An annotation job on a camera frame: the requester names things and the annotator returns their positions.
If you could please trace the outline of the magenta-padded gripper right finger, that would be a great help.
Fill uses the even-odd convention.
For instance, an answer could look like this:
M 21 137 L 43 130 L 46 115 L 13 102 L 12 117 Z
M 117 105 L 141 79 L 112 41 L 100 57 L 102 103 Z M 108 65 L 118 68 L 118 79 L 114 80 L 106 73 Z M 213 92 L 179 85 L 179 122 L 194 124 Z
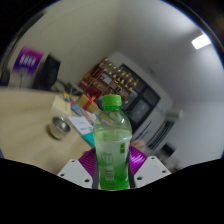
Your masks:
M 133 146 L 129 147 L 129 185 L 140 188 L 157 181 L 171 172 L 156 156 L 147 157 Z

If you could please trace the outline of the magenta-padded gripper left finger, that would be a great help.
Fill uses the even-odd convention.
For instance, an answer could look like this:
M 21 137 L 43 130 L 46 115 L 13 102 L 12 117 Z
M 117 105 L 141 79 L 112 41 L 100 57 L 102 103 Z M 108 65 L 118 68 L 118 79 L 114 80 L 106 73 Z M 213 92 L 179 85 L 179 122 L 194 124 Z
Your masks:
M 81 187 L 97 189 L 99 173 L 95 149 L 86 151 L 79 159 L 71 159 L 58 176 Z

